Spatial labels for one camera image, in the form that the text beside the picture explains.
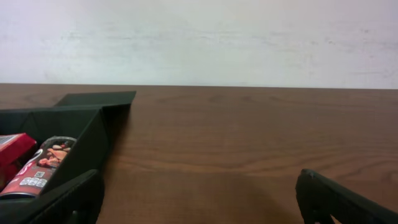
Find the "red Pringles can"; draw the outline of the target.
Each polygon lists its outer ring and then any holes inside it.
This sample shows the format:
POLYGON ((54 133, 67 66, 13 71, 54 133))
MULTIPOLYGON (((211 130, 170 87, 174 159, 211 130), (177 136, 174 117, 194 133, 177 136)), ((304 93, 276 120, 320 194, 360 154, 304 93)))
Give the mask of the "red Pringles can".
POLYGON ((44 141, 1 192, 1 199, 36 198, 76 143, 75 138, 53 136, 44 141))

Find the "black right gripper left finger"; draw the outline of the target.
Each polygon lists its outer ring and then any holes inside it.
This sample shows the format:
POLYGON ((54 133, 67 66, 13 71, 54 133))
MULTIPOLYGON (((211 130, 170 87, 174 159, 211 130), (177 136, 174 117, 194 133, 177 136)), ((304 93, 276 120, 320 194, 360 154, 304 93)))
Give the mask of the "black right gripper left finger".
POLYGON ((104 180, 89 170, 27 204, 19 223, 96 223, 104 199, 104 180))

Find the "red wafer snack box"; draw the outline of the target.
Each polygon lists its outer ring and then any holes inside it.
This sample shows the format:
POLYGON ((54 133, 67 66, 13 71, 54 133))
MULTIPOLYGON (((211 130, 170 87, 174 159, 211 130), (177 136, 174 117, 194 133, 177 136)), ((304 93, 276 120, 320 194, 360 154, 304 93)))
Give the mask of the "red wafer snack box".
POLYGON ((26 133, 1 135, 1 190, 31 158, 36 145, 26 133))

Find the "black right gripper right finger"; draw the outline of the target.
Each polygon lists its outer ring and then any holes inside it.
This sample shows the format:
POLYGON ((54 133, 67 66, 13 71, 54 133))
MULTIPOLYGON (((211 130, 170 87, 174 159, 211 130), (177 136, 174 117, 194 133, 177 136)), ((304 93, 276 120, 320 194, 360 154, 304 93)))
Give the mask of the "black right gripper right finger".
POLYGON ((397 223, 395 212, 310 169, 300 172, 295 191, 305 224, 397 223))

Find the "black open gift box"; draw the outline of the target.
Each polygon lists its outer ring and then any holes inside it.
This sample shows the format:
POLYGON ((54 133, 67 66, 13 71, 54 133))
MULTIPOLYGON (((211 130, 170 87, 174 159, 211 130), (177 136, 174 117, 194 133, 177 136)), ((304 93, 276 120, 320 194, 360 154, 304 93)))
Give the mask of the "black open gift box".
POLYGON ((38 197, 1 199, 1 222, 19 223, 18 216, 25 214, 27 204, 89 170, 98 170, 102 176, 134 97, 133 91, 75 93, 50 108, 2 110, 1 135, 26 133, 36 140, 31 158, 53 136, 75 138, 76 143, 38 197))

